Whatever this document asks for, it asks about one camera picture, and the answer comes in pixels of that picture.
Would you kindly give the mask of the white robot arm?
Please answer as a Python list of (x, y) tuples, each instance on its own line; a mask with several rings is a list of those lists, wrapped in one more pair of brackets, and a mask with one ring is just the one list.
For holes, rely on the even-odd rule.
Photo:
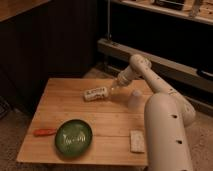
[(194, 107), (139, 54), (130, 57), (116, 83), (119, 87), (128, 86), (139, 76), (153, 92), (144, 107), (148, 171), (194, 171), (185, 133), (185, 127), (195, 120)]

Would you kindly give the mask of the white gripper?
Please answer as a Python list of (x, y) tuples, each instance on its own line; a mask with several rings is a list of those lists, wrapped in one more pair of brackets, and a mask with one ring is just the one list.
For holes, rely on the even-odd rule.
[(116, 82), (118, 86), (125, 87), (128, 86), (136, 77), (137, 74), (130, 66), (128, 66), (118, 74)]

